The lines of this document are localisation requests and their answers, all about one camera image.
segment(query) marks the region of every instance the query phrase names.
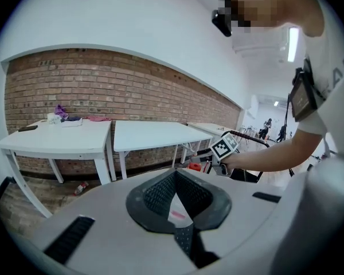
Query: person's arm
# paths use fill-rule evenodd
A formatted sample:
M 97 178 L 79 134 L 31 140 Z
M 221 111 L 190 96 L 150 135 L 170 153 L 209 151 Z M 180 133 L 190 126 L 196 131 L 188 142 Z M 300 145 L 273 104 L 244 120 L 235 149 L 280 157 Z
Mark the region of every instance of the person's arm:
M 253 171 L 281 171 L 296 167 L 315 151 L 322 136 L 297 129 L 292 139 L 273 147 L 257 151 L 233 154 L 222 160 L 228 169 L 240 168 Z

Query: red object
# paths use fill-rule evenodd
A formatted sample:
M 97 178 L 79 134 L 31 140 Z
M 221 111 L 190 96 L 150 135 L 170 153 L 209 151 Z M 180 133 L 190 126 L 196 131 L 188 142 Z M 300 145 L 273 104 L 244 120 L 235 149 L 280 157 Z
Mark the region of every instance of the red object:
M 90 121 L 111 121 L 111 118 L 102 117 L 102 116 L 87 116 L 84 119 L 89 119 Z
M 82 182 L 76 189 L 74 192 L 74 195 L 79 195 L 81 192 L 83 192 L 85 190 L 85 188 L 88 186 L 88 182 Z
M 204 170 L 203 170 L 202 172 L 206 173 L 206 170 L 207 170 L 206 168 L 207 168 L 208 166 L 209 166 L 209 163 L 206 162 L 206 163 L 205 163 L 205 166 L 204 166 Z
M 201 165 L 199 163 L 190 163 L 188 169 L 199 171 L 201 170 Z
M 171 213 L 172 213 L 173 216 L 176 216 L 176 217 L 178 217 L 178 218 L 180 218 L 180 219 L 185 219 L 185 218 L 186 218 L 185 215 L 182 215 L 182 214 L 179 213 L 179 212 L 172 211 Z

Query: pink cloth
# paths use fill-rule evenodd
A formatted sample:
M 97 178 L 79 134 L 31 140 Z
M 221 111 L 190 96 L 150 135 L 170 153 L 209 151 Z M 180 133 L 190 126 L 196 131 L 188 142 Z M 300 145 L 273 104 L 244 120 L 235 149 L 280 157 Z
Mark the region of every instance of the pink cloth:
M 87 116 L 85 119 L 89 119 L 90 121 L 111 121 L 111 118 L 102 117 L 102 116 Z

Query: person's hand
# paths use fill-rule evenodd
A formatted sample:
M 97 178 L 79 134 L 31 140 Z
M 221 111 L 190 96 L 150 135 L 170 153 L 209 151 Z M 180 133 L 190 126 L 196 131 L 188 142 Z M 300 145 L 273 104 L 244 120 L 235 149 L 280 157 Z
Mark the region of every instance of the person's hand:
M 237 168 L 237 159 L 239 154 L 231 154 L 228 157 L 224 158 L 221 163 L 227 166 L 227 169 L 232 171 L 233 169 Z

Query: purple bag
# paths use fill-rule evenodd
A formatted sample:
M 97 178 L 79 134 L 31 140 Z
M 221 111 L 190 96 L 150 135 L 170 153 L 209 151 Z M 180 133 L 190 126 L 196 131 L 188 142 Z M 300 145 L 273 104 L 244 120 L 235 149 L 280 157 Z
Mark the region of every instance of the purple bag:
M 55 107 L 55 115 L 60 115 L 62 118 L 67 118 L 68 115 L 65 112 L 65 108 L 61 106 L 60 104 L 57 104 Z

